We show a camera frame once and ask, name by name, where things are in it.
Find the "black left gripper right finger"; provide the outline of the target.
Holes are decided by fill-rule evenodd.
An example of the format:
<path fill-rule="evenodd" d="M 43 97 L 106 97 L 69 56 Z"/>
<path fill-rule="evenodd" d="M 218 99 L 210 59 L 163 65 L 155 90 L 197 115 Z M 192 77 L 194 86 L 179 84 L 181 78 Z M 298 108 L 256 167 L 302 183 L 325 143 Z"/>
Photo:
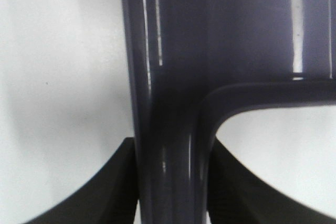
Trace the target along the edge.
<path fill-rule="evenodd" d="M 210 156 L 208 214 L 211 223 L 335 223 L 259 179 L 219 140 Z"/>

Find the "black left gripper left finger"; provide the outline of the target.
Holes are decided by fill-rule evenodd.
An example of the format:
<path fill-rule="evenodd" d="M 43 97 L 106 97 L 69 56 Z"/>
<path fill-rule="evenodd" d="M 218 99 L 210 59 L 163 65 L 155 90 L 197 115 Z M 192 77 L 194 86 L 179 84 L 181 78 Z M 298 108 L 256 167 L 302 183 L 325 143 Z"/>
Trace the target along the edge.
<path fill-rule="evenodd" d="M 30 223 L 134 223 L 138 199 L 134 139 L 128 137 L 87 183 Z"/>

